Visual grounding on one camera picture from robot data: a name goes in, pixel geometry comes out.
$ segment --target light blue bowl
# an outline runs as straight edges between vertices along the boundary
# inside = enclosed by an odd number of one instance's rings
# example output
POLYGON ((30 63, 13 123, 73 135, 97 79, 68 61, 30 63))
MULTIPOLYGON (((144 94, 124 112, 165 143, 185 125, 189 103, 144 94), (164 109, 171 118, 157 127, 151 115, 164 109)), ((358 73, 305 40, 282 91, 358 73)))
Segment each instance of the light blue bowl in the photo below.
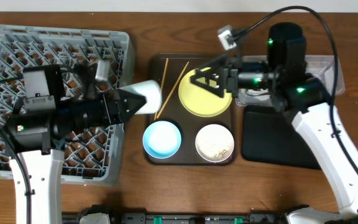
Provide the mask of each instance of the light blue bowl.
POLYGON ((180 147, 179 129, 168 121, 157 121, 147 127, 143 134, 143 147, 146 152, 157 159, 173 156, 180 147))

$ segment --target wood grain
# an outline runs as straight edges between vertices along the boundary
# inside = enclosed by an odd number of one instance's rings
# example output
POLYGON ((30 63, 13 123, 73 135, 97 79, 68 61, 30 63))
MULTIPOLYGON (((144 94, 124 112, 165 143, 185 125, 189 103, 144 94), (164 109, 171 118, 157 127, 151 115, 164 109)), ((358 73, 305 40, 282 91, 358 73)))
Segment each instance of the wood grain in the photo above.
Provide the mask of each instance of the wood grain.
MULTIPOLYGON (((8 13, 0 24, 67 27, 128 32, 137 52, 135 82, 147 79, 148 63, 160 52, 222 52, 217 30, 231 24, 247 27, 266 13, 8 13)), ((358 14, 323 14, 337 42, 346 92, 337 107, 358 148, 358 14)), ((250 34, 247 55, 265 55, 271 25, 294 21, 303 27, 308 54, 331 55, 324 30, 309 14, 282 14, 250 34)), ((237 108, 241 124, 242 109, 237 108)), ((283 210, 301 203, 318 210, 337 211, 323 173, 243 160, 226 167, 162 167, 150 165, 142 154, 143 116, 126 124, 120 181, 114 187, 63 185, 62 209, 79 212, 93 204, 110 205, 117 212, 142 208, 149 212, 244 213, 283 210)), ((236 136, 241 136, 237 125, 236 136)), ((0 180, 0 223, 15 221, 14 185, 0 180)))

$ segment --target chopstick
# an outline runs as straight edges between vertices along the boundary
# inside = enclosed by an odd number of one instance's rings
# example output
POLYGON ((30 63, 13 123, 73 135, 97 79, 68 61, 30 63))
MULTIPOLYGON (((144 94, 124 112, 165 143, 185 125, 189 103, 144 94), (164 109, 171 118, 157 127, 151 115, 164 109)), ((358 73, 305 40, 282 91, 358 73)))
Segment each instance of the chopstick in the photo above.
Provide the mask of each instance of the chopstick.
MULTIPOLYGON (((164 80, 165 80, 165 74, 166 74, 166 72, 167 72, 168 61, 169 61, 169 58, 167 58, 167 60, 165 61, 164 73, 162 74, 161 93, 162 93, 162 88, 164 87, 164 80)), ((156 117, 157 117, 157 112, 154 113, 154 121, 155 121, 156 117)))
POLYGON ((181 80, 181 77, 182 77, 183 73, 185 72, 188 64, 189 64, 189 62, 186 63, 185 67, 181 71, 181 74, 179 75, 177 82, 175 82, 171 92, 169 93, 169 95, 168 95, 167 99, 165 100, 164 104, 162 105, 160 112, 158 112, 157 119, 160 117, 162 111, 164 110, 165 105, 167 105, 169 98, 171 97, 173 91, 175 90, 175 88, 177 87, 179 81, 181 80))

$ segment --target clear plastic container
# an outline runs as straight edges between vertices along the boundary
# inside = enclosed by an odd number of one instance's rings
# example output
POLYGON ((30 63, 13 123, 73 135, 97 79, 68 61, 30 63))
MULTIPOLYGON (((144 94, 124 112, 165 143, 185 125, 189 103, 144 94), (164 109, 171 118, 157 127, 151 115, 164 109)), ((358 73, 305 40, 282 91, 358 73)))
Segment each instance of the clear plastic container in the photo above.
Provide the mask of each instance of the clear plastic container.
MULTIPOLYGON (((259 62, 261 60, 267 61, 266 55, 258 56, 244 56, 245 62, 259 62)), ((319 78, 323 85, 327 88, 328 93, 332 92, 334 83, 334 56, 332 55, 306 55, 305 57, 308 66, 306 72, 311 73, 315 77, 319 78)), ((265 93, 267 90, 252 91, 252 90, 239 90, 239 97, 236 99, 236 103, 239 106, 246 105, 259 105, 259 106, 271 106, 272 102, 268 95, 263 96, 251 96, 265 93)), ((338 71, 338 83, 336 88, 336 94, 342 94, 345 92, 345 83, 343 79, 341 63, 339 63, 338 71)))

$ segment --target dish rack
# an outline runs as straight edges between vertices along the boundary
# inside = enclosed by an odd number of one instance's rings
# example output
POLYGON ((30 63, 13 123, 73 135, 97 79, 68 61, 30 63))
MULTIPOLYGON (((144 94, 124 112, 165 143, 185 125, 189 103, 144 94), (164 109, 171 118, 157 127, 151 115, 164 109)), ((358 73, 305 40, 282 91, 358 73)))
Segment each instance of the dish rack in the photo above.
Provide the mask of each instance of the dish rack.
MULTIPOLYGON (((0 79, 14 77, 23 68, 60 64, 72 67, 82 60, 109 60, 113 74, 98 91, 132 83, 135 50, 125 32, 0 25, 0 79)), ((81 82, 63 74, 66 97, 81 94, 81 82)), ((0 84, 0 125, 25 95, 19 80, 0 84)), ((65 143, 62 183, 114 185, 118 181, 124 144, 124 125, 72 132, 65 143)), ((0 179, 13 179, 9 154, 0 138, 0 179)))

